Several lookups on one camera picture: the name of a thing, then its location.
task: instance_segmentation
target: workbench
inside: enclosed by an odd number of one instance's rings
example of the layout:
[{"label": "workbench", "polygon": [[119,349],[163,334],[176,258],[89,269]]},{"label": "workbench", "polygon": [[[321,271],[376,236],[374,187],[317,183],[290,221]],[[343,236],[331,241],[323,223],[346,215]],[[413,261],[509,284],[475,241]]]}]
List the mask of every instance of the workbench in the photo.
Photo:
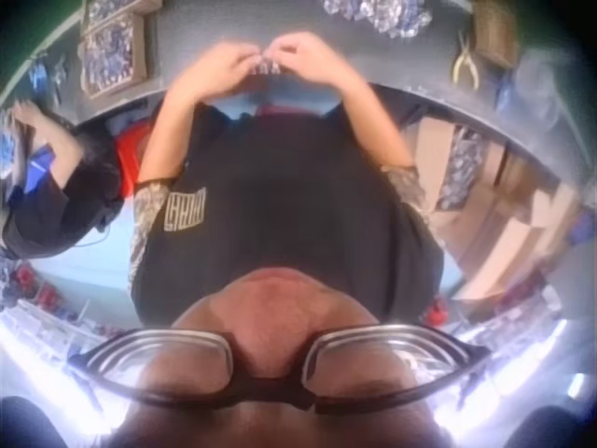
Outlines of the workbench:
[{"label": "workbench", "polygon": [[[590,161],[575,139],[570,123],[559,118],[550,130],[533,118],[513,93],[507,108],[494,109],[501,79],[498,69],[475,56],[478,91],[466,75],[451,83],[451,67],[459,54],[458,31],[469,30],[472,16],[447,1],[428,0],[433,11],[429,27],[411,40],[380,35],[367,21],[329,16],[320,0],[166,0],[164,8],[146,17],[146,60],[149,79],[142,84],[91,101],[80,89],[81,63],[76,50],[79,23],[48,48],[48,66],[64,54],[68,78],[62,103],[48,104],[56,115],[74,125],[93,119],[131,101],[165,91],[196,55],[220,39],[240,39],[267,46],[277,35],[310,30],[339,49],[371,83],[405,91],[434,106],[446,108],[459,122],[493,133],[536,158],[544,167],[582,188],[590,175]],[[25,75],[7,97],[30,97]]]}]

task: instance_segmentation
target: hand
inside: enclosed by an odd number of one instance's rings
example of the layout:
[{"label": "hand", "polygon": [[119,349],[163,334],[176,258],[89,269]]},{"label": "hand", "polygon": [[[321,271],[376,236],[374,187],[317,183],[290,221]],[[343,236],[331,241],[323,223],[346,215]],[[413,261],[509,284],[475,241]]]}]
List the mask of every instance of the hand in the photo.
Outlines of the hand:
[{"label": "hand", "polygon": [[23,124],[35,127],[37,120],[43,114],[31,101],[17,101],[12,106],[12,116]]},{"label": "hand", "polygon": [[312,33],[281,35],[271,42],[264,56],[307,81],[339,91],[361,80],[344,58]]},{"label": "hand", "polygon": [[195,105],[225,96],[261,61],[259,47],[222,42],[208,49],[174,82],[169,93]]}]

